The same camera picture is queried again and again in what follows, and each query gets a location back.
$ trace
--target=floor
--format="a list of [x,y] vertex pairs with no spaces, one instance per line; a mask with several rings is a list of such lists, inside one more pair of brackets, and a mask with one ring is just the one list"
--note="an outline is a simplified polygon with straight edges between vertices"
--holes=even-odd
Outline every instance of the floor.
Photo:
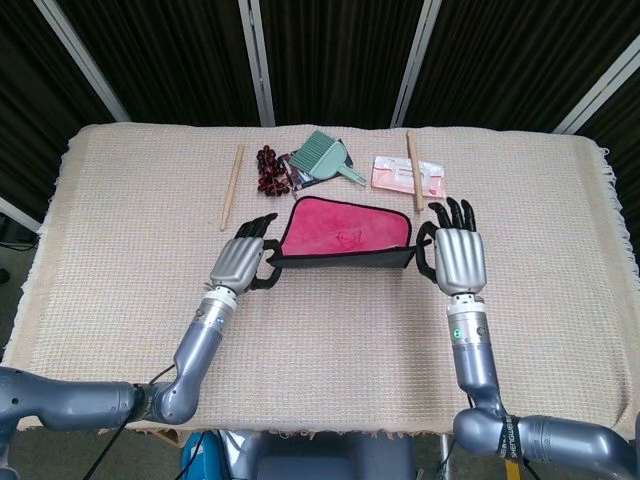
[[[11,280],[0,285],[0,345],[6,344],[21,286],[27,278],[35,251],[14,252],[0,248],[0,268],[11,273]],[[57,433],[44,429],[18,432],[9,455],[10,465],[24,479],[80,479],[108,441],[109,435],[94,432]],[[417,463],[425,480],[436,478],[439,438],[427,435],[416,441]],[[180,451],[153,436],[125,431],[114,444],[92,477],[107,479],[172,479],[179,472]],[[480,458],[455,448],[450,459],[452,479],[503,479],[504,463],[498,458]],[[547,465],[535,465],[540,478],[547,480],[590,480],[590,475],[561,472]],[[523,479],[532,479],[527,472]]]

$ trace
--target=table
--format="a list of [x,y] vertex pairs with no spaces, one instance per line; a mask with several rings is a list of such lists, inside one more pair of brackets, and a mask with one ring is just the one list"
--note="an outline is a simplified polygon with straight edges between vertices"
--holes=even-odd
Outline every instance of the table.
[[[256,191],[253,153],[291,151],[318,127],[90,126],[70,142],[4,363],[65,380],[148,381],[172,355],[224,243],[293,198]],[[406,130],[321,127],[370,175],[406,156]],[[476,208],[503,400],[600,423],[628,438],[640,409],[637,271],[603,152],[585,138],[471,128],[416,130],[422,160]],[[236,146],[246,147],[219,231]],[[339,178],[304,194],[407,214],[413,198]],[[447,299],[414,264],[283,272],[244,295],[207,375],[196,429],[450,431],[456,385]],[[20,428],[39,425],[24,419]],[[138,422],[132,428],[167,426]]]

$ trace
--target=green brush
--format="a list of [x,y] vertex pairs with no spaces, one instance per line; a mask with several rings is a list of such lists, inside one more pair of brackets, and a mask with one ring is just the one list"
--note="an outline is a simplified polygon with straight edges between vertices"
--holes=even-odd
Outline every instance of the green brush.
[[293,154],[289,164],[318,180],[326,180],[339,173],[360,185],[366,185],[367,180],[347,167],[344,163],[346,160],[347,149],[344,145],[316,130]]

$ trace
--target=white pole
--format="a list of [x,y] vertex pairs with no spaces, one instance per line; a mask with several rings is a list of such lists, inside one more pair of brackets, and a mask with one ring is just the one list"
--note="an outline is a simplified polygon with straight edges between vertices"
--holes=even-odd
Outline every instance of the white pole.
[[401,127],[404,123],[404,117],[407,114],[407,108],[413,96],[413,90],[416,87],[416,81],[422,68],[422,62],[433,33],[433,27],[435,27],[436,19],[438,18],[441,3],[442,0],[424,0],[422,4],[416,33],[413,36],[413,44],[407,58],[407,66],[404,69],[396,106],[393,110],[393,117],[391,117],[391,128]]
[[2,197],[0,197],[0,213],[4,213],[7,217],[15,220],[20,225],[27,227],[32,232],[37,232],[40,228],[40,222],[34,220],[31,216],[7,202]]
[[640,35],[611,64],[553,133],[574,134],[640,67]]
[[267,49],[264,44],[262,30],[262,15],[259,0],[238,0],[244,42],[249,56],[253,90],[258,104],[260,125],[274,127],[276,124],[271,97],[271,81],[269,79],[269,65],[267,63]]
[[76,62],[80,71],[84,74],[91,87],[95,90],[102,103],[111,112],[116,122],[129,122],[129,114],[126,112],[120,100],[111,89],[109,82],[104,77],[98,65],[91,57],[80,37],[69,23],[64,12],[56,0],[33,0],[42,16],[51,26],[64,47]]

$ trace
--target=plastic packaging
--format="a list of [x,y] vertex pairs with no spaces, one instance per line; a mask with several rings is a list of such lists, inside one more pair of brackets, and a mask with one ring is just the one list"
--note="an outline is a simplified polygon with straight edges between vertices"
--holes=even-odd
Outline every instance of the plastic packaging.
[[[425,197],[445,198],[444,167],[435,163],[420,162],[422,194]],[[376,157],[373,162],[371,185],[397,192],[415,193],[413,170],[408,158]]]

